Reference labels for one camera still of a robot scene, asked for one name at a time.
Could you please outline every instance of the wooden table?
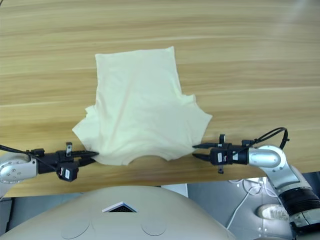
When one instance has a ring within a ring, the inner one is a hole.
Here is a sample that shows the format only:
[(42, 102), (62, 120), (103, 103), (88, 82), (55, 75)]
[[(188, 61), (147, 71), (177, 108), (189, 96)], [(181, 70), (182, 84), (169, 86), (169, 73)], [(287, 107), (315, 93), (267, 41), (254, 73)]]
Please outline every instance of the wooden table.
[[(316, 0), (4, 0), (0, 143), (49, 153), (72, 141), (83, 149), (72, 128), (95, 103), (94, 54), (174, 46), (182, 91), (213, 115), (204, 141), (224, 133), (239, 144), (284, 126), (289, 163), (320, 171), (319, 13)], [(39, 175), (7, 196), (261, 175), (241, 165), (221, 175), (192, 156), (143, 157), (128, 166), (91, 164), (72, 183)]]

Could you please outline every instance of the vent grille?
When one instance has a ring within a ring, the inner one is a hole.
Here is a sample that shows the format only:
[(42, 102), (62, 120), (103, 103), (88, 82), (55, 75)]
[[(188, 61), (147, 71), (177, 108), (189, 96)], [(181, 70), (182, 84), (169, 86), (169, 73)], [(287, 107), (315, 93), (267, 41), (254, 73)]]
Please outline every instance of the vent grille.
[(121, 201), (102, 210), (103, 213), (136, 213), (132, 206)]

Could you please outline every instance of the black cable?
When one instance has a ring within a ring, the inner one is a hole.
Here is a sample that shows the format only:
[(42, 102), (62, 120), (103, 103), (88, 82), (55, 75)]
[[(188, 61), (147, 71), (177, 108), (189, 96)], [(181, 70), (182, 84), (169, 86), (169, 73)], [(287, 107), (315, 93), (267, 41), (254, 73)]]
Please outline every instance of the black cable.
[(53, 169), (55, 172), (57, 171), (57, 169), (54, 166), (46, 163), (45, 161), (42, 161), (41, 158), (31, 154), (29, 151), (21, 151), (21, 150), (18, 150), (18, 149), (15, 149), (15, 148), (11, 148), (11, 147), (8, 147), (8, 146), (4, 146), (4, 145), (0, 145), (0, 150), (6, 151), (6, 152), (10, 152), (10, 153), (16, 153), (16, 154), (26, 154), (29, 157), (34, 158), (34, 159), (38, 160), (40, 163), (43, 163), (47, 167)]
[(288, 141), (290, 141), (290, 139), (288, 138), (288, 130), (285, 127), (277, 127), (275, 129), (267, 132), (266, 134), (262, 135), (261, 137), (254, 139), (250, 144), (248, 144), (247, 146), (244, 146), (241, 150), (239, 150), (238, 152), (235, 152), (233, 155), (236, 155), (246, 149), (249, 149), (249, 148), (253, 147), (255, 144), (262, 143), (262, 142), (274, 137), (275, 135), (277, 135), (283, 131), (284, 131), (284, 133), (283, 133), (282, 141), (281, 141), (279, 148), (284, 149), (286, 143)]

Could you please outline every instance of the shoe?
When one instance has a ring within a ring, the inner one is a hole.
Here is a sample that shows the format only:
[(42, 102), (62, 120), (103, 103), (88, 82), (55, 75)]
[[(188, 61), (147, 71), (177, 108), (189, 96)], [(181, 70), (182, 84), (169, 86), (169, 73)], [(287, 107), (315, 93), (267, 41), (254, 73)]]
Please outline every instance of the shoe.
[(262, 219), (288, 221), (289, 215), (280, 204), (264, 204), (257, 208), (256, 215)]

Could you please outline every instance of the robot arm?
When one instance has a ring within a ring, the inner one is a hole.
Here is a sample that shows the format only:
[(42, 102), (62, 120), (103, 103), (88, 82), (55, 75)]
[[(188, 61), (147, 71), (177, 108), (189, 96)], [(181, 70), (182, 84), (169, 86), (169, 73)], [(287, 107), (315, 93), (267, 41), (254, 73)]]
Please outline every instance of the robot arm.
[[(274, 135), (285, 131), (280, 147), (263, 145), (254, 148), (256, 143), (263, 142)], [(243, 140), (242, 145), (225, 143), (221, 135), (219, 143), (202, 143), (194, 148), (211, 148), (210, 154), (194, 153), (199, 159), (219, 166), (223, 173), (223, 165), (245, 164), (262, 169), (290, 216), (290, 225), (300, 239), (306, 234), (319, 231), (320, 235), (320, 199), (314, 194), (302, 174), (289, 165), (283, 147), (288, 139), (286, 128), (280, 127), (255, 140)]]
[(93, 151), (72, 151), (72, 143), (66, 143), (66, 150), (46, 153), (43, 148), (21, 151), (0, 145), (0, 150), (8, 153), (0, 156), (0, 198), (10, 188), (37, 174), (56, 172), (59, 179), (72, 182), (78, 176), (79, 167), (95, 162), (98, 153)]

